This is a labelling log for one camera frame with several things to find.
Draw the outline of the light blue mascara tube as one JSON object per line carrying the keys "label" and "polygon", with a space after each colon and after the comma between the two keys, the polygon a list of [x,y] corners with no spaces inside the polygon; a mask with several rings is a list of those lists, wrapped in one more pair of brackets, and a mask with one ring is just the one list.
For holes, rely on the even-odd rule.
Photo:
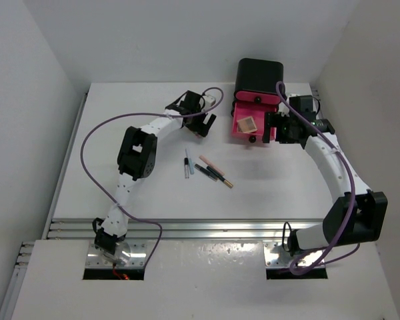
{"label": "light blue mascara tube", "polygon": [[185,149],[185,154],[186,154],[186,158],[188,160],[189,172],[191,175],[193,175],[195,173],[195,168],[194,168],[193,160],[191,158],[191,153],[188,148]]}

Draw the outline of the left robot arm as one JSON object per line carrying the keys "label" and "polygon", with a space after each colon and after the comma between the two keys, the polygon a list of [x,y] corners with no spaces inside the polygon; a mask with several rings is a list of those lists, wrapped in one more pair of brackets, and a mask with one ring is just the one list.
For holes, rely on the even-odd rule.
{"label": "left robot arm", "polygon": [[117,155],[119,178],[116,191],[108,192],[92,174],[87,174],[112,202],[106,217],[98,217],[92,222],[94,244],[106,256],[117,258],[120,255],[118,250],[125,240],[131,219],[158,226],[159,235],[162,235],[160,223],[134,217],[131,213],[129,206],[135,198],[135,192],[154,170],[158,143],[184,127],[200,137],[206,137],[216,119],[214,114],[209,115],[208,112],[220,102],[222,99],[216,99],[206,91],[202,94],[186,91],[166,106],[162,113],[129,114],[130,117],[148,116],[154,120],[141,127],[130,126],[126,129]]}

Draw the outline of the black gold mascara tube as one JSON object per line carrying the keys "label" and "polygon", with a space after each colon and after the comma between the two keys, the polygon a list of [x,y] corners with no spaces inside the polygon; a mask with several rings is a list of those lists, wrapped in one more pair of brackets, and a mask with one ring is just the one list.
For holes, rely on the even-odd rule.
{"label": "black gold mascara tube", "polygon": [[207,170],[209,170],[212,174],[214,174],[221,182],[223,182],[228,188],[232,189],[233,184],[226,180],[222,174],[220,174],[217,170],[214,168],[207,166]]}

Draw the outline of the pink concealer stick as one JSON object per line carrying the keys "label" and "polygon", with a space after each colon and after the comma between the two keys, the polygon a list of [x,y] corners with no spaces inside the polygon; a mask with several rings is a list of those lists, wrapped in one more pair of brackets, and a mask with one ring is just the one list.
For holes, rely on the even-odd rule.
{"label": "pink concealer stick", "polygon": [[210,160],[208,160],[204,155],[200,155],[199,159],[202,160],[202,162],[204,162],[204,164],[206,164],[207,166],[211,167],[216,172],[218,172],[218,174],[220,174],[222,176],[225,175],[222,170],[220,170],[214,163],[212,163]]}

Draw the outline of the dark green eyeliner pen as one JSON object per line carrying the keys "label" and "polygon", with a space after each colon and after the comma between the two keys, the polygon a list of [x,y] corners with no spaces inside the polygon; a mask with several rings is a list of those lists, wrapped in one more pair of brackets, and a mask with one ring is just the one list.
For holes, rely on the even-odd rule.
{"label": "dark green eyeliner pen", "polygon": [[194,168],[196,168],[199,172],[201,172],[202,174],[208,176],[210,179],[217,181],[217,177],[216,175],[214,175],[212,172],[210,172],[210,170],[200,166],[199,164],[195,163],[194,164]]}

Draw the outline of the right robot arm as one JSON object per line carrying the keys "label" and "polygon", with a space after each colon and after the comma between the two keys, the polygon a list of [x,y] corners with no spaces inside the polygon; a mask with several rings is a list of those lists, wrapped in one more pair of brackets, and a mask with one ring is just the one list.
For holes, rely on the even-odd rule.
{"label": "right robot arm", "polygon": [[388,206],[381,191],[373,191],[353,169],[341,150],[335,130],[313,110],[313,97],[290,97],[288,114],[275,113],[267,120],[276,128],[280,144],[299,144],[315,162],[331,194],[333,205],[323,221],[294,229],[285,238],[285,250],[298,255],[330,244],[339,247],[378,240]]}

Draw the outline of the pink top drawer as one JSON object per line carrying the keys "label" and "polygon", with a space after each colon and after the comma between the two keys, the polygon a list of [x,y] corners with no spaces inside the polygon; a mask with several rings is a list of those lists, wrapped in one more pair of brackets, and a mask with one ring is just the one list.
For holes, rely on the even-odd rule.
{"label": "pink top drawer", "polygon": [[256,104],[278,105],[281,99],[276,94],[259,93],[253,91],[237,91],[235,98],[238,101],[246,101]]}

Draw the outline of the pink drawer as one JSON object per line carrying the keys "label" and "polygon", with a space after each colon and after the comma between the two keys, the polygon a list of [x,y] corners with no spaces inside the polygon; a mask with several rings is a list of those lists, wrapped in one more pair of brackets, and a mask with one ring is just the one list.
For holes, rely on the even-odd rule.
{"label": "pink drawer", "polygon": [[[272,127],[269,116],[278,112],[277,105],[254,104],[250,102],[235,101],[231,110],[233,117],[231,135],[234,138],[249,143],[270,143],[275,139],[276,128]],[[240,133],[237,131],[237,120],[252,116],[257,126],[256,132]]]}
{"label": "pink drawer", "polygon": [[278,105],[281,99],[276,94],[259,93],[253,91],[237,91],[235,98],[238,101],[246,101],[256,104]]}

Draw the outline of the clear lip gloss tube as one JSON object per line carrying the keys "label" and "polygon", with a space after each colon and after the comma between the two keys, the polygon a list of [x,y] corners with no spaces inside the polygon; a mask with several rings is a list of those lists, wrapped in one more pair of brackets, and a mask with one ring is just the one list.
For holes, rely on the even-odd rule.
{"label": "clear lip gloss tube", "polygon": [[189,160],[187,157],[184,158],[184,177],[186,179],[189,178],[190,171],[189,171]]}

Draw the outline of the peach eyeshadow palette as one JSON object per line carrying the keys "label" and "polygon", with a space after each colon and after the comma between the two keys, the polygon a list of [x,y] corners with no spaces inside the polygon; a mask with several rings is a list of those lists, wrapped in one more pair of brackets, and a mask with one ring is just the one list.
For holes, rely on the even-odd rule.
{"label": "peach eyeshadow palette", "polygon": [[257,126],[252,116],[237,120],[237,131],[240,133],[256,132]]}

